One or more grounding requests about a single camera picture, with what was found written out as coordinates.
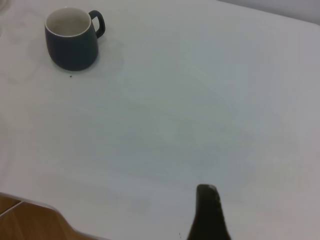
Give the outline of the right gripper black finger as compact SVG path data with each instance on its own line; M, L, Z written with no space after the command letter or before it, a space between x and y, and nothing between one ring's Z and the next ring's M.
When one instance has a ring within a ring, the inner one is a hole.
M199 184L196 188L195 216L189 240L231 240L217 188Z

